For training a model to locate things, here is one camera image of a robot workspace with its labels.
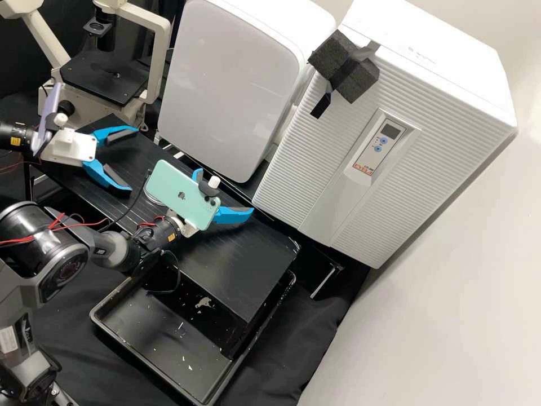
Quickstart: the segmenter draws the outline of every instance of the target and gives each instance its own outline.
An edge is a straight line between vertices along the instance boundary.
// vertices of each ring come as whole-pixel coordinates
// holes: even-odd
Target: control panel
[[[393,149],[401,136],[406,132],[406,127],[386,118],[378,127],[378,130],[362,151],[353,167],[368,176],[372,176],[385,156]]]

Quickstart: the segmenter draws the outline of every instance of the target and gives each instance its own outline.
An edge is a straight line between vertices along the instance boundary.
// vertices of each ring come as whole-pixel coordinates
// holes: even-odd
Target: black platform
[[[111,115],[79,131],[90,133],[120,124],[122,122]],[[129,199],[111,195],[82,169],[44,162],[40,170],[111,219],[121,216],[131,205],[147,169],[154,168],[158,160],[166,160],[186,174],[192,172],[141,134],[101,149],[97,158],[104,164],[109,163],[132,186],[134,190]],[[221,193],[220,198],[224,206],[242,205],[225,193]],[[166,211],[166,207],[152,203],[141,193],[131,212],[118,225],[133,233],[139,223],[152,221]],[[212,225],[207,231],[184,239],[174,251],[185,276],[229,309],[232,315],[249,324],[295,258],[298,246],[254,215],[241,226]]]
[[[111,52],[85,51],[60,68],[67,84],[125,106],[148,80],[148,72],[136,62],[119,61]]]

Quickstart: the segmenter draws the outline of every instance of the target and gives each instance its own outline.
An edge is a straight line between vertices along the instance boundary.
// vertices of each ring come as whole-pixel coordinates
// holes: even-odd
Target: ribbed plastic panel
[[[352,109],[334,92],[325,114],[315,119],[310,112],[326,84],[319,73],[312,78],[252,200],[297,228],[375,111],[372,103],[355,103],[357,108]]]
[[[317,120],[325,91],[316,74],[254,197],[254,204],[299,227],[372,115],[381,108],[421,129],[416,141],[370,188],[331,246],[380,267],[477,169],[513,128],[376,60],[380,78],[349,104],[337,92]]]

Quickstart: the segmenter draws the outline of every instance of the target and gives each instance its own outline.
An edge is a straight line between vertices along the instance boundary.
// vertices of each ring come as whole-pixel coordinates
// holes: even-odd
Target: white wall
[[[541,403],[541,9],[416,0],[499,50],[522,131],[355,301],[300,405]]]
[[[331,13],[336,22],[340,23],[351,6],[352,0],[312,0]]]

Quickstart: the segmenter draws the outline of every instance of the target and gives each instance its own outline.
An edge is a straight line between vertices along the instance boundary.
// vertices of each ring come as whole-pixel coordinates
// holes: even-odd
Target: red cable
[[[156,225],[155,223],[142,222],[137,225],[137,228],[142,227],[142,226],[152,227],[155,225]]]
[[[47,228],[49,230],[51,230],[52,232],[56,232],[56,231],[60,231],[60,230],[65,230],[67,228],[73,228],[73,227],[80,227],[80,226],[98,226],[100,224],[102,224],[103,222],[109,220],[107,217],[104,218],[103,220],[97,222],[97,223],[78,223],[78,224],[72,224],[71,226],[63,226],[63,227],[58,227],[58,228],[54,228],[59,222],[60,222],[60,219],[64,216],[65,213],[60,213],[58,215],[58,217],[51,223],[47,226]],[[27,236],[27,237],[23,237],[23,238],[20,238],[20,239],[13,239],[13,240],[6,240],[6,241],[0,241],[0,245],[4,245],[4,244],[16,244],[18,242],[32,242],[34,241],[34,236]]]
[[[38,162],[23,161],[23,156],[20,155],[19,160],[16,163],[14,163],[12,165],[4,166],[3,168],[0,168],[0,175],[7,175],[8,173],[13,172],[21,164],[41,165],[41,158],[38,157]]]
[[[81,227],[81,226],[86,226],[86,227],[90,227],[90,226],[99,226],[100,224],[102,224],[103,222],[106,222],[107,220],[109,220],[109,218],[104,218],[103,220],[101,221],[98,221],[97,223],[78,223],[78,224],[72,224],[71,226],[64,226],[64,227],[59,227],[59,228],[55,228],[53,230],[53,232],[55,231],[60,231],[60,230],[66,230],[68,228],[73,228],[73,227]]]
[[[17,242],[31,242],[34,241],[34,236],[28,236],[24,237],[22,239],[14,239],[14,240],[6,240],[6,241],[0,241],[0,245],[4,244],[15,244]]]
[[[58,217],[57,217],[51,224],[49,224],[49,226],[48,226],[47,228],[50,229],[50,230],[52,230],[52,229],[54,228],[55,225],[57,225],[58,223],[60,223],[60,219],[61,219],[62,217],[64,217],[64,214],[65,214],[65,213],[60,213],[60,214],[58,215]]]

